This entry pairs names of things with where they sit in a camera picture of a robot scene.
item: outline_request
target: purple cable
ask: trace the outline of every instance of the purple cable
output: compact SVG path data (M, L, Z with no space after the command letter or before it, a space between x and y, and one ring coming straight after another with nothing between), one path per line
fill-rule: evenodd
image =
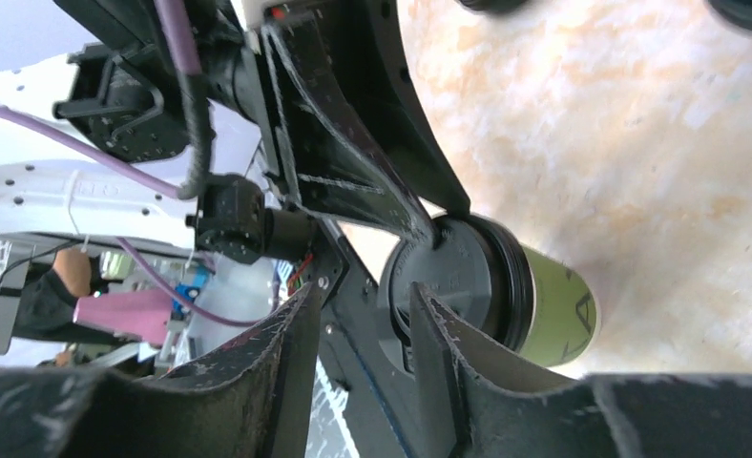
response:
M0 118L46 136L51 140L55 140L56 142L68 148L78 151L80 154L94 160L95 162L98 162L99 164L112 169L113 171L123 175L124 177L134 180L139 184L142 184L143 186L146 186L168 198L177 198L177 186L171 183L167 183L157 177L146 174L145 172L122 162L120 159L109 156L106 153L84 143L83 141L73 136L64 134L63 132L56 130L55 128L43 123L38 119L30 117L26 114L15 112L3 106L0 106ZM201 315L213 322L233 327L250 327L258 322L236 322L233 320L227 320L223 317L220 317L219 315L215 315L193 304L187 298L180 295L177 290L171 287L171 285L168 284L167 281L165 281L157 272L155 272L154 267L149 265L149 263L146 262L146 260L139 254L139 252L137 252L137 250L135 250L135 248L131 244L129 244L127 240L125 240L124 238L117 238L117 242L126 251L126 253L128 253L129 256L131 256L137 262L137 265L139 265L140 268L142 268L149 275L151 280L159 288L165 291L165 293L168 294L168 296L170 296L174 301L177 301L182 305L192 309L194 313L197 313L198 315Z
M225 326L233 326L233 327L250 327L258 324L260 320L255 320L253 322L236 322L234 320L229 320L223 317L220 317L219 315L216 315L212 312L209 312L198 305L194 304L192 301L190 301L188 298L182 296L177 292L176 289L174 289L173 286L168 284L168 282L163 279L157 272L155 272L154 267L151 266L151 264L146 261L140 253L135 250L135 248L123 237L116 238L117 243L120 245L121 248L123 248L123 251L125 251L129 256L131 256L138 266L140 266L141 269L146 271L146 273L151 278L151 281L154 282L154 284L165 292L168 296L171 297L176 302L179 302L182 304L182 306L186 308L190 308L194 311L197 315L201 315L202 317L210 320L211 322L224 324Z
M177 198L177 186L167 183L157 177L153 177L141 170L138 170L131 165L121 161L118 158L107 155L106 153L98 150L97 148L84 143L83 141L75 138L74 136L67 135L61 131L58 131L54 127L51 127L44 122L11 110L8 107L0 106L0 119L18 124L26 129L30 129L38 134L41 134L51 140L55 140L62 145L78 151L80 154L94 160L95 162L112 169L115 172L123 175L124 177L136 181L149 189L154 190L157 193L164 195L167 198Z
M201 74L197 44L185 3L182 0L154 0L154 5L174 67L189 76Z

